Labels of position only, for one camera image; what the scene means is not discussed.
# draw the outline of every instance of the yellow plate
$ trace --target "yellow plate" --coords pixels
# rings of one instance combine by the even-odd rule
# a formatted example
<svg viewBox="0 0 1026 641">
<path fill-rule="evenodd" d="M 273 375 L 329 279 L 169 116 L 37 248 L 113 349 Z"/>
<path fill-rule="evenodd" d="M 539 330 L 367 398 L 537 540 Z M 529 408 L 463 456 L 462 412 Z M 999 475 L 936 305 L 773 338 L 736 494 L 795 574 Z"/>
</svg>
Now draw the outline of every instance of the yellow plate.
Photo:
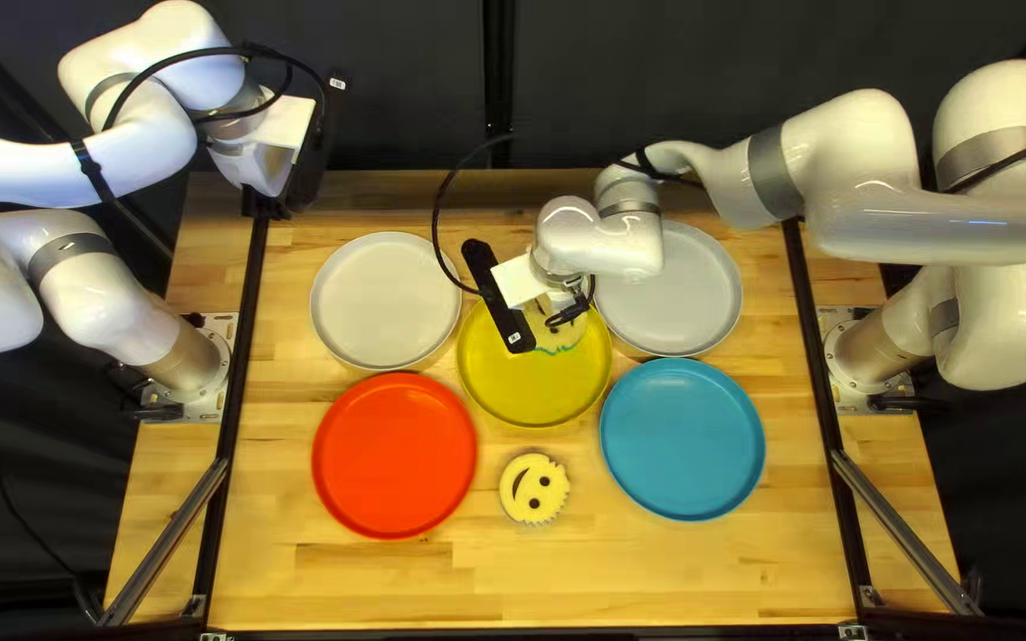
<svg viewBox="0 0 1026 641">
<path fill-rule="evenodd" d="M 459 374 L 467 394 L 486 412 L 523 428 L 576 418 L 604 394 L 613 370 L 613 339 L 596 311 L 580 342 L 555 355 L 510 354 L 480 301 L 458 339 Z"/>
</svg>

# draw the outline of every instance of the plate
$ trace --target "plate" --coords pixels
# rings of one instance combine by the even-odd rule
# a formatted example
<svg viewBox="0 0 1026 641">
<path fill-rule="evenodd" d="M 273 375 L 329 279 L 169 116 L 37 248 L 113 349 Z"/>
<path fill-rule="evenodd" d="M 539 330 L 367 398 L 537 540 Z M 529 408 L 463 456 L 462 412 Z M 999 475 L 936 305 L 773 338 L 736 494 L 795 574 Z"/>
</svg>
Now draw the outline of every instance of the plate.
<svg viewBox="0 0 1026 641">
<path fill-rule="evenodd" d="M 458 275 L 448 257 L 446 265 Z M 446 343 L 462 293 L 442 274 L 430 240 L 379 232 L 334 250 L 315 277 L 310 306 L 316 333 L 334 358 L 389 371 Z"/>
<path fill-rule="evenodd" d="M 556 354 L 510 354 L 489 310 L 473 306 L 458 337 L 462 387 L 486 412 L 523 428 L 557 426 L 583 414 L 604 394 L 613 339 L 599 314 L 587 313 L 585 334 Z"/>
<path fill-rule="evenodd" d="M 747 394 L 715 367 L 649 360 L 613 388 L 599 444 L 621 489 L 656 515 L 706 521 L 758 485 L 766 436 Z"/>
<path fill-rule="evenodd" d="M 596 309 L 624 343 L 656 356 L 692 356 L 717 346 L 742 313 L 731 255 L 688 225 L 663 222 L 663 271 L 629 282 L 596 277 Z"/>
<path fill-rule="evenodd" d="M 406 371 L 347 390 L 323 415 L 311 474 L 327 511 L 354 532 L 408 538 L 446 520 L 477 465 L 470 413 L 448 388 Z"/>
</svg>

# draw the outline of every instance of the wood grain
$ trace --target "wood grain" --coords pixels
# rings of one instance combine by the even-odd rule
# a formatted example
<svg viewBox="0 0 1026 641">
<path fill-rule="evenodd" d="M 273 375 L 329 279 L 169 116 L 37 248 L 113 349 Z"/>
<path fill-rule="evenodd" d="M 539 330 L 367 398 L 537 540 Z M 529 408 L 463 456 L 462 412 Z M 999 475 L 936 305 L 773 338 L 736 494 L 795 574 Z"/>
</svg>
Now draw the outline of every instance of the wood grain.
<svg viewBox="0 0 1026 641">
<path fill-rule="evenodd" d="M 564 181 L 584 181 L 588 172 L 580 172 L 568 178 L 547 171 L 502 172 L 502 185 L 508 191 L 525 184 L 526 191 L 536 190 L 539 204 L 563 193 Z M 358 193 L 368 189 L 364 173 L 328 174 L 321 202 L 364 202 Z M 469 193 L 470 185 L 489 190 L 490 173 L 463 174 L 467 193 L 460 198 L 484 202 Z M 374 193 L 394 193 L 391 181 L 397 181 L 397 192 L 404 195 L 399 198 L 417 200 L 408 190 L 417 192 L 416 185 L 440 175 L 378 172 Z M 179 310 L 229 311 L 238 305 L 247 223 L 237 217 L 237 198 L 230 187 L 194 176 L 167 296 Z M 510 257 L 523 250 L 532 215 L 491 206 L 448 211 L 443 244 L 466 274 L 456 250 L 463 240 L 478 237 L 500 258 Z M 429 211 L 311 212 L 273 224 L 269 234 L 209 625 L 513 628 L 853 617 L 781 233 L 777 228 L 736 232 L 707 211 L 669 215 L 715 236 L 742 270 L 745 307 L 739 325 L 703 360 L 748 391 L 766 430 L 766 470 L 746 504 L 708 523 L 659 519 L 631 503 L 608 477 L 596 443 L 597 408 L 565 426 L 529 431 L 502 425 L 471 404 L 480 451 L 477 478 L 459 511 L 419 539 L 380 544 L 347 532 L 315 495 L 308 453 L 326 408 L 367 373 L 339 364 L 322 347 L 311 328 L 307 293 L 316 271 L 342 243 L 387 229 L 429 237 Z M 875 266 L 842 264 L 812 255 L 820 304 L 883 298 Z M 856 298 L 861 294 L 873 298 Z M 473 303 L 466 297 L 464 314 Z M 635 364 L 618 353 L 614 375 Z M 423 374 L 461 395 L 451 349 L 424 365 Z M 954 567 L 915 418 L 844 422 L 843 432 L 851 454 L 891 502 L 906 510 L 903 515 L 938 557 Z M 109 577 L 111 598 L 207 466 L 214 442 L 214 428 L 142 430 Z M 506 460 L 526 448 L 562 459 L 573 480 L 564 512 L 546 528 L 508 520 L 495 493 Z M 876 588 L 899 605 L 936 609 L 929 588 L 907 563 L 897 562 L 900 552 L 891 540 L 882 540 L 874 523 L 863 525 Z M 179 551 L 137 618 L 179 611 L 192 588 L 192 568 L 190 546 Z"/>
</svg>

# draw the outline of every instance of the blue plate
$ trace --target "blue plate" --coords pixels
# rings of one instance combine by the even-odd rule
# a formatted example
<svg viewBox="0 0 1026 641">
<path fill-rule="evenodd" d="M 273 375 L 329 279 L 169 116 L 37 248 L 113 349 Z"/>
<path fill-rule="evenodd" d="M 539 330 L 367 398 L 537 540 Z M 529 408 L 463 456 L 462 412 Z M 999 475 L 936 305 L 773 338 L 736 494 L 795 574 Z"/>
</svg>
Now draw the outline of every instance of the blue plate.
<svg viewBox="0 0 1026 641">
<path fill-rule="evenodd" d="M 677 521 L 738 508 L 766 458 L 766 435 L 747 393 L 686 358 L 649 360 L 620 378 L 599 416 L 599 446 L 628 496 Z"/>
</svg>

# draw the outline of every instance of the black cable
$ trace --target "black cable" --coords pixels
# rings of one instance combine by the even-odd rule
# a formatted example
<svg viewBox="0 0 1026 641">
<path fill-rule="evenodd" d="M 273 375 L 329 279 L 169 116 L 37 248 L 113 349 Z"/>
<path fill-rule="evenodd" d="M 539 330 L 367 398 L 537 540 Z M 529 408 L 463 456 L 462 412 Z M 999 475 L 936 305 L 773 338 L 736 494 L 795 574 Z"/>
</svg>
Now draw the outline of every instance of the black cable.
<svg viewBox="0 0 1026 641">
<path fill-rule="evenodd" d="M 10 514 L 11 517 L 13 517 L 14 520 L 18 521 L 18 525 L 22 526 L 22 529 L 25 530 L 27 534 L 30 534 L 30 537 L 35 542 L 35 544 L 37 544 L 37 546 L 41 548 L 42 551 L 44 551 L 50 557 L 50 559 L 52 559 L 55 563 L 58 563 L 58 566 L 62 567 L 62 569 L 65 570 L 66 573 L 70 575 L 70 577 L 73 580 L 74 599 L 78 600 L 78 606 L 82 609 L 85 615 L 89 617 L 90 620 L 95 622 L 97 616 L 95 605 L 90 604 L 89 597 L 86 596 L 85 590 L 81 586 L 81 578 L 78 575 L 78 573 L 75 572 L 73 568 L 71 568 L 70 565 L 66 563 L 66 561 L 56 552 L 54 552 L 53 549 L 50 548 L 48 544 L 46 544 L 46 539 L 43 539 L 35 531 L 35 528 L 33 528 L 30 525 L 30 521 L 26 520 L 25 517 L 22 516 L 21 512 L 18 511 L 18 507 L 14 505 L 13 498 L 10 496 L 10 490 L 7 488 L 6 477 L 3 475 L 2 472 L 1 450 L 0 450 L 0 495 L 2 496 L 2 503 L 6 504 L 7 512 Z"/>
<path fill-rule="evenodd" d="M 707 188 L 703 183 L 697 183 L 695 181 L 687 181 L 683 176 L 677 173 L 665 173 L 656 168 L 655 164 L 647 159 L 647 149 L 639 148 L 635 152 L 636 160 L 638 164 L 633 164 L 631 162 L 626 162 L 624 160 L 615 161 L 613 164 L 618 164 L 620 167 L 630 168 L 632 171 L 643 173 L 652 181 L 663 181 L 666 183 L 678 183 L 679 185 L 687 185 L 688 187 L 694 187 L 697 190 L 707 191 Z"/>
<path fill-rule="evenodd" d="M 1023 148 L 1022 150 L 1016 152 L 1015 154 L 1005 157 L 1003 160 L 998 160 L 990 164 L 988 167 L 982 168 L 980 171 L 977 171 L 976 173 L 970 175 L 968 178 L 964 178 L 963 181 L 957 181 L 951 186 L 948 186 L 948 188 L 945 189 L 944 193 L 955 194 L 963 192 L 964 190 L 968 190 L 970 187 L 973 187 L 974 185 L 978 185 L 981 182 L 986 181 L 990 176 L 994 175 L 996 172 L 1003 170 L 1003 168 L 1010 167 L 1011 165 L 1023 159 L 1026 159 L 1026 148 Z"/>
<path fill-rule="evenodd" d="M 452 183 L 453 178 L 458 176 L 460 171 L 462 171 L 462 167 L 465 167 L 466 163 L 469 163 L 471 160 L 473 160 L 473 156 L 476 156 L 477 154 L 480 154 L 481 152 L 488 150 L 494 145 L 499 145 L 501 143 L 511 141 L 512 138 L 516 138 L 516 134 L 503 133 L 500 136 L 497 136 L 496 138 L 489 138 L 488 141 L 485 141 L 484 143 L 477 145 L 477 147 L 474 148 L 470 153 L 462 156 L 461 159 L 458 161 L 458 164 L 456 164 L 453 168 L 451 168 L 448 171 L 446 177 L 442 179 L 441 186 L 438 187 L 438 195 L 435 196 L 435 210 L 433 210 L 433 212 L 431 212 L 430 214 L 430 242 L 433 243 L 433 245 L 435 245 L 435 257 L 438 259 L 438 267 L 441 267 L 442 269 L 442 274 L 446 275 L 448 281 L 450 283 L 453 283 L 455 285 L 458 285 L 459 288 L 461 288 L 464 292 L 481 295 L 481 292 L 479 292 L 477 289 L 459 281 L 458 278 L 453 276 L 453 274 L 449 271 L 449 268 L 446 266 L 446 261 L 441 255 L 441 244 L 438 242 L 438 215 L 441 213 L 442 206 L 444 206 L 444 202 L 446 201 L 446 193 L 449 189 L 450 183 Z"/>
<path fill-rule="evenodd" d="M 284 80 L 279 84 L 279 88 L 268 97 L 267 101 L 256 105 L 256 107 L 251 109 L 244 109 L 244 111 L 239 112 L 221 112 L 207 116 L 201 116 L 200 118 L 192 120 L 193 124 L 203 124 L 205 122 L 215 122 L 218 120 L 236 120 L 240 118 L 247 118 L 249 115 L 255 115 L 263 112 L 265 109 L 270 108 L 272 105 L 283 97 L 284 93 L 287 92 L 287 88 L 292 85 L 292 65 L 287 61 L 284 61 Z"/>
<path fill-rule="evenodd" d="M 137 73 L 135 77 L 129 81 L 129 84 L 124 86 L 121 93 L 118 94 L 118 98 L 113 103 L 113 108 L 109 109 L 109 116 L 105 119 L 105 124 L 102 125 L 102 131 L 105 131 L 113 126 L 114 122 L 118 120 L 118 115 L 121 113 L 121 109 L 125 107 L 125 103 L 129 99 L 129 96 L 132 95 L 133 91 L 157 72 L 160 72 L 165 67 L 174 66 L 177 63 L 196 58 L 206 58 L 208 55 L 240 55 L 245 58 L 265 57 L 282 61 L 307 73 L 308 76 L 311 77 L 311 80 L 315 81 L 319 90 L 319 98 L 321 102 L 326 102 L 326 90 L 323 88 L 325 82 L 323 82 L 322 77 L 316 73 L 314 69 L 307 66 L 307 64 L 303 61 L 299 61 L 293 58 L 291 55 L 280 53 L 275 49 L 264 47 L 254 43 L 245 44 L 245 46 L 242 47 L 209 47 L 207 49 L 194 49 L 192 51 L 184 51 L 182 53 L 176 53 L 175 55 L 169 55 L 167 58 L 157 61 L 151 66 L 146 67 L 141 73 Z"/>
</svg>

